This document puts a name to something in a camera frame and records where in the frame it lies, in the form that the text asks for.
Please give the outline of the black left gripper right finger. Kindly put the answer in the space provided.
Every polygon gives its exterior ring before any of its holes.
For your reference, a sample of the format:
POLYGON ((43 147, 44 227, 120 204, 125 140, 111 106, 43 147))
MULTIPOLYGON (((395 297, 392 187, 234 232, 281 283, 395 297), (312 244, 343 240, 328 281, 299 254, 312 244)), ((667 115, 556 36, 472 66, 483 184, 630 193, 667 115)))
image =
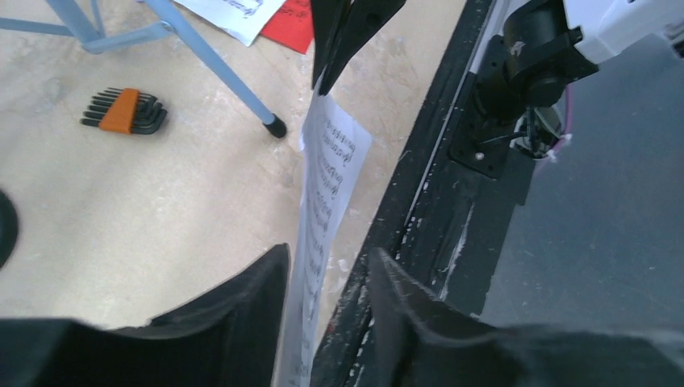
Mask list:
POLYGON ((680 386, 683 333, 532 324, 462 314, 384 250, 369 254, 380 386, 680 386))

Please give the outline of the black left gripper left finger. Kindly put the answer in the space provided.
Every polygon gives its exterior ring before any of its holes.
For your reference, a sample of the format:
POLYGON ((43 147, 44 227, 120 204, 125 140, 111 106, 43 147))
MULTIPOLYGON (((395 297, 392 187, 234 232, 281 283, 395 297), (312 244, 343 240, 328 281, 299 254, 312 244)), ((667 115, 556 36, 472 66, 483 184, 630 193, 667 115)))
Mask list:
POLYGON ((143 327, 103 330, 67 318, 4 318, 4 386, 268 386, 290 249, 143 327))

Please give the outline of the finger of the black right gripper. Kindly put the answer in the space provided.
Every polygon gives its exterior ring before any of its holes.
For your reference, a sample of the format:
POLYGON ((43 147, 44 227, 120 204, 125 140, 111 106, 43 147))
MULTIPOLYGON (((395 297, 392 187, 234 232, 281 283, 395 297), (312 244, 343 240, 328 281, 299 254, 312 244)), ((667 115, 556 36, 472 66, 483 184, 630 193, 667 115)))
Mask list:
POLYGON ((322 81, 323 88, 329 89, 343 66, 339 54, 340 38, 352 1, 311 0, 310 4, 315 41, 312 88, 322 81))
MULTIPOLYGON (((343 65, 341 73, 356 53, 368 43, 392 17, 394 17, 405 3, 405 0, 352 1, 348 18, 346 19, 344 30, 341 33, 340 38, 339 54, 342 56, 343 65)), ((329 89, 324 89, 323 82, 319 81, 318 94, 328 94, 333 85, 329 89)))

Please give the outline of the red sheet music page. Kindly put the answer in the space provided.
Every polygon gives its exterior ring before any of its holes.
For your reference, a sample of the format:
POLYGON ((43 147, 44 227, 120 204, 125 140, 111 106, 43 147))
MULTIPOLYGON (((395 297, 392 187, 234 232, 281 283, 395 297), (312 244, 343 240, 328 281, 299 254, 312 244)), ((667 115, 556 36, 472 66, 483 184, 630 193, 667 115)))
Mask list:
POLYGON ((300 54, 306 54, 314 39, 311 2, 285 0, 265 24, 261 36, 300 54))

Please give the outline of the black round-base microphone stand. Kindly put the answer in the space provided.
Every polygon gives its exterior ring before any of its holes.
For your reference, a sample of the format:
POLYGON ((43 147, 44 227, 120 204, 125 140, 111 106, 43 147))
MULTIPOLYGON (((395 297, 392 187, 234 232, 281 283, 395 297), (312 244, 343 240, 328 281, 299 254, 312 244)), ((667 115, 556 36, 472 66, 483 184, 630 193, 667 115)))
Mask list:
POLYGON ((1 190, 1 268, 9 260, 19 236, 19 218, 13 202, 1 190))

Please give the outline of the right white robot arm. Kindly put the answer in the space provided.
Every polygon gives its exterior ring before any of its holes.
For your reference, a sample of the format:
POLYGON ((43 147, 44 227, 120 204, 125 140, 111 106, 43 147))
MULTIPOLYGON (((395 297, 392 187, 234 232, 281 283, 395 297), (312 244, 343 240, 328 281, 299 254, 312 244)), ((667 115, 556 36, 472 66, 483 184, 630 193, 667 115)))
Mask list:
POLYGON ((569 138, 569 120, 549 123, 545 114, 567 99, 569 85, 657 33, 682 53, 682 2, 528 1, 502 9, 466 73, 450 157, 492 179, 511 149, 534 160, 554 157, 569 138))

